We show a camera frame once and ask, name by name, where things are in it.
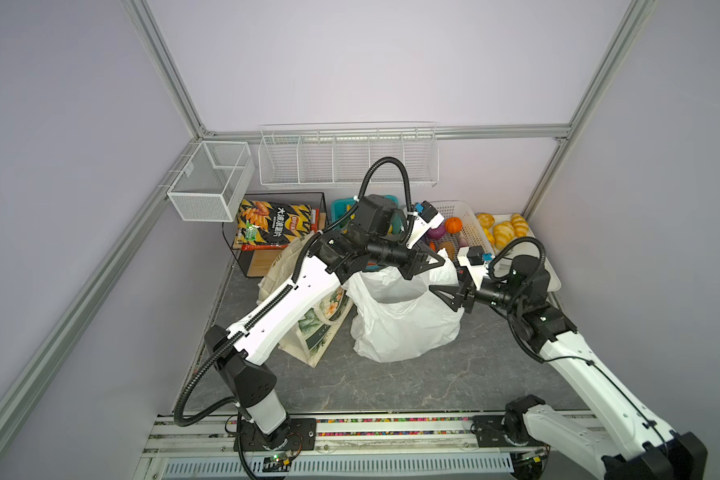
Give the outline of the white plastic grocery bag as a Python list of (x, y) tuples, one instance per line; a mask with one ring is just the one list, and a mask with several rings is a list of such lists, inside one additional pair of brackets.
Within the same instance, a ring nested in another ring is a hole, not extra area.
[(393, 267), (354, 274), (344, 284), (357, 309), (350, 328), (354, 351), (391, 363), (451, 343), (460, 332), (463, 311), (451, 310), (429, 288), (456, 284), (451, 261), (410, 280)]

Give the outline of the cream canvas tote bag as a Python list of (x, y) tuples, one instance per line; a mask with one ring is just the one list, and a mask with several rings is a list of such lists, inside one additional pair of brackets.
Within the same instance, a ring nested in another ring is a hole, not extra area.
[[(258, 284), (258, 304), (291, 278), (299, 253), (313, 236), (310, 233), (294, 240), (274, 258)], [(316, 367), (353, 305), (346, 291), (338, 287), (306, 311), (279, 341), (278, 347), (310, 367)]]

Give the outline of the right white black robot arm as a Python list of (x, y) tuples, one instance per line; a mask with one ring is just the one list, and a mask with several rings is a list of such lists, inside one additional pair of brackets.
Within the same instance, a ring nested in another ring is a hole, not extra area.
[(576, 325), (547, 299), (546, 250), (534, 237), (489, 256), (480, 247), (456, 255), (459, 283), (431, 292), (452, 310), (476, 303), (502, 316), (523, 352), (553, 367), (600, 421), (592, 432), (535, 395), (506, 404), (501, 432), (517, 446), (543, 443), (598, 479), (701, 479), (708, 450), (640, 401), (598, 358)]

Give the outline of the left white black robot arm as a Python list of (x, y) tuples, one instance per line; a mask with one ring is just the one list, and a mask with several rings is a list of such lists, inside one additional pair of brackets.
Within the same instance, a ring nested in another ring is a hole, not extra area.
[[(384, 196), (367, 192), (373, 175), (387, 165), (401, 175), (403, 209)], [(387, 156), (375, 161), (363, 177), (355, 204), (306, 241), (290, 278), (239, 321), (207, 331), (209, 357), (179, 394), (173, 410), (175, 425), (194, 425), (232, 404), (268, 447), (284, 445), (291, 433), (291, 418), (275, 391), (277, 378), (265, 364), (272, 351), (308, 310), (369, 265), (393, 267), (405, 280), (442, 266), (444, 259), (422, 238), (443, 220), (430, 203), (413, 202), (409, 175), (401, 160)], [(186, 404), (210, 369), (219, 373), (230, 394), (187, 415)]]

